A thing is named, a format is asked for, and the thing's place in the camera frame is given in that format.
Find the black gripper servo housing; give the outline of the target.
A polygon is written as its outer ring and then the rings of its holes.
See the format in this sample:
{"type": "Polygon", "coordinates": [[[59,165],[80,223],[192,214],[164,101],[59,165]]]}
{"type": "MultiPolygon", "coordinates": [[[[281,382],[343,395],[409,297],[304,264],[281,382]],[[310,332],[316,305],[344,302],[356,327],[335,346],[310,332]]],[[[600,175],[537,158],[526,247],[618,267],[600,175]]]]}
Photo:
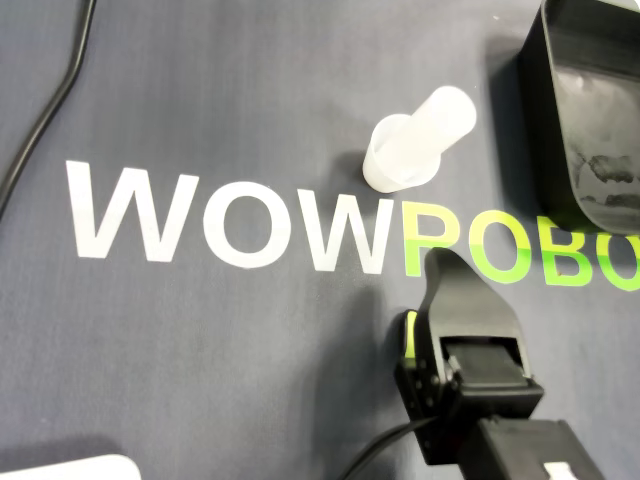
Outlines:
{"type": "Polygon", "coordinates": [[[507,350],[520,347],[513,308],[450,249],[429,251],[424,269],[422,308],[400,329],[396,381],[409,418],[529,418],[530,379],[507,350]]]}

